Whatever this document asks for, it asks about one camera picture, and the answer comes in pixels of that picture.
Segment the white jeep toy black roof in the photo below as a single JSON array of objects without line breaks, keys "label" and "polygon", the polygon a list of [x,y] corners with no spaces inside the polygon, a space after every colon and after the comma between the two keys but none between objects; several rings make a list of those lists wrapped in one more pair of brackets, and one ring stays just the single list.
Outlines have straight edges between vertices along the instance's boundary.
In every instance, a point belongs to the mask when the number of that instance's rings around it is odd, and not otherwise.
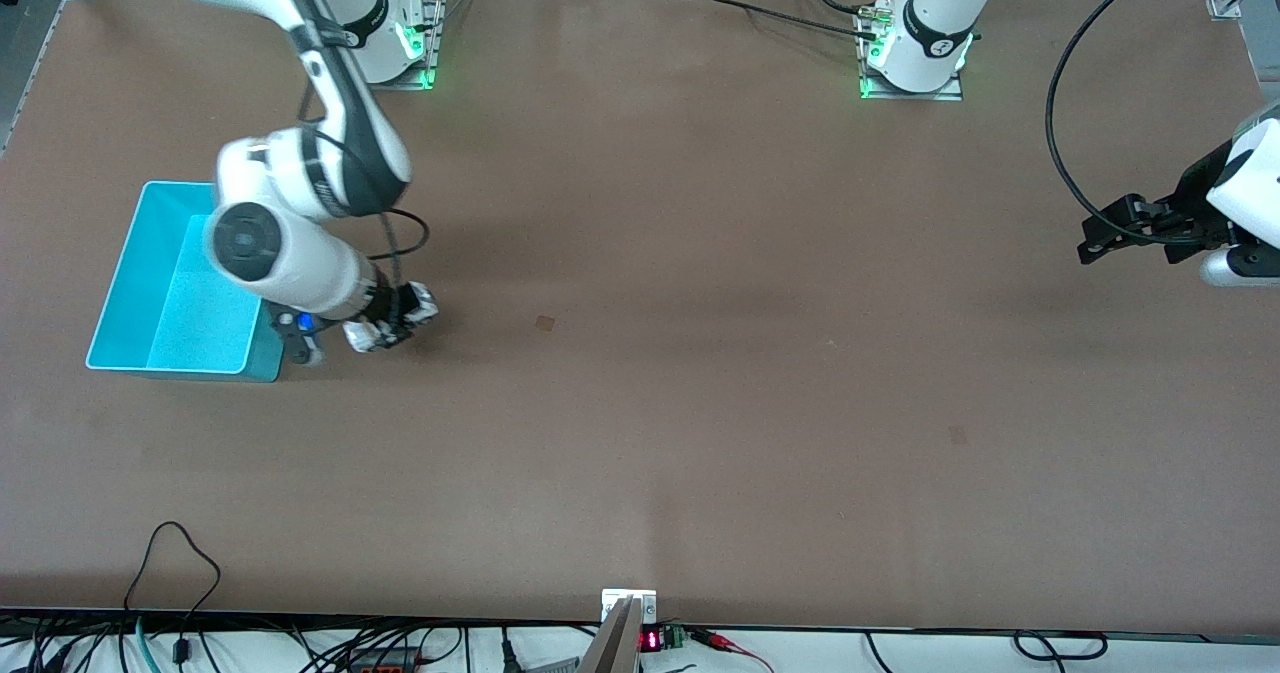
[{"label": "white jeep toy black roof", "polygon": [[[406,313],[406,321],[416,322],[417,328],[425,325],[425,322],[433,321],[439,313],[439,307],[436,299],[430,293],[428,287],[419,284],[420,307],[415,307],[412,313]],[[384,325],[374,325],[371,322],[371,307],[365,310],[358,319],[349,319],[349,321],[342,325],[344,336],[349,345],[355,351],[376,351],[388,349],[384,348]]]}]

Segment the turquoise plastic bin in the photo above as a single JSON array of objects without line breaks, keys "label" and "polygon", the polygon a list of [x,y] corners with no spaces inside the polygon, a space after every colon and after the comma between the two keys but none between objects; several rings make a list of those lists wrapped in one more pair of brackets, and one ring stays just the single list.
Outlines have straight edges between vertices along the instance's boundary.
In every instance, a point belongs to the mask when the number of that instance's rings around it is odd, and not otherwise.
[{"label": "turquoise plastic bin", "polygon": [[264,301],[210,264],[209,182],[148,180],[90,342],[87,368],[154,380],[274,383],[283,344]]}]

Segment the grey power strip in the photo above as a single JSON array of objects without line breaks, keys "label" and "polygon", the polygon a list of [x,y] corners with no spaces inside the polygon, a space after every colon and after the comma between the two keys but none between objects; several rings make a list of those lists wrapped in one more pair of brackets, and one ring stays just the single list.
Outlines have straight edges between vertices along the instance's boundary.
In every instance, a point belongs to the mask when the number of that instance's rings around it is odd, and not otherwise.
[{"label": "grey power strip", "polygon": [[417,673],[422,659],[408,647],[375,647],[357,651],[346,673]]}]

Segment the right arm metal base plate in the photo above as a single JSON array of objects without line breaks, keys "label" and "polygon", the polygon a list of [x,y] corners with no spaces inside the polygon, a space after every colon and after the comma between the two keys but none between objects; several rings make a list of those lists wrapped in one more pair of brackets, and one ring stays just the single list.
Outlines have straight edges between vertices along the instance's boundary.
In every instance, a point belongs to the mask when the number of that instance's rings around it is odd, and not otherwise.
[{"label": "right arm metal base plate", "polygon": [[392,31],[407,58],[407,67],[384,90],[433,90],[439,67],[449,0],[399,0],[392,8]]}]

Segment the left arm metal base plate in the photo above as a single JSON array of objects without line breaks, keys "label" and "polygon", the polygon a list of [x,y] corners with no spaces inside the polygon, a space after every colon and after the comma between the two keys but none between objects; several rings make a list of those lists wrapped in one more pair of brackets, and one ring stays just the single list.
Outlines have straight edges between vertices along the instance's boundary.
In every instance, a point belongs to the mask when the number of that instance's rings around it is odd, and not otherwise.
[{"label": "left arm metal base plate", "polygon": [[906,91],[891,84],[877,70],[860,72],[860,99],[865,100],[918,100],[918,102],[961,102],[963,81],[959,73],[951,75],[946,84],[933,91]]}]

